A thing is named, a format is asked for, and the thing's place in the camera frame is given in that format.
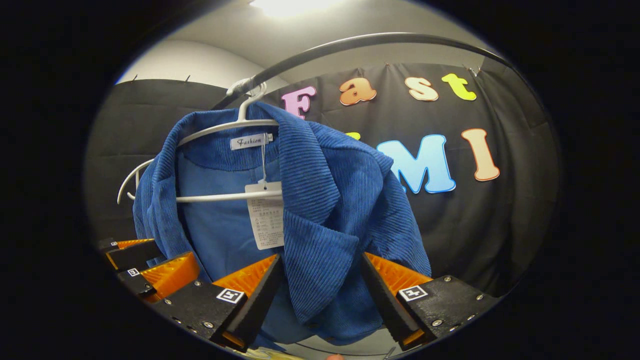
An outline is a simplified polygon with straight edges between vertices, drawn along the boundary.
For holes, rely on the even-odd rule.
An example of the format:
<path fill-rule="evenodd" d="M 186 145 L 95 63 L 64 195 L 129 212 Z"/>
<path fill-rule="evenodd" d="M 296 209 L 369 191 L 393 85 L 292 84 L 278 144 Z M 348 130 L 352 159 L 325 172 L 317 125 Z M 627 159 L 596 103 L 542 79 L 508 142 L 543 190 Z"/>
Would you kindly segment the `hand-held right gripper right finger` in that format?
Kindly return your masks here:
<path fill-rule="evenodd" d="M 360 271 L 382 323 L 403 351 L 448 337 L 501 300 L 455 276 L 430 278 L 368 252 Z"/>

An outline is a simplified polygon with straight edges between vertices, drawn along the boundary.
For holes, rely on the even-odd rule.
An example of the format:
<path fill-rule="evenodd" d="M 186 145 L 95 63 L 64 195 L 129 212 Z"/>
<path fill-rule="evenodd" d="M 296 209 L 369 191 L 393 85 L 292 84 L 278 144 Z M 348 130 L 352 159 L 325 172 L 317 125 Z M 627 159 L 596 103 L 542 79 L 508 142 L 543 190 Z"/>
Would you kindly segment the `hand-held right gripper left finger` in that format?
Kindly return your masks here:
<path fill-rule="evenodd" d="M 283 261 L 276 254 L 214 282 L 197 279 L 149 305 L 162 318 L 197 337 L 246 353 L 283 280 Z"/>

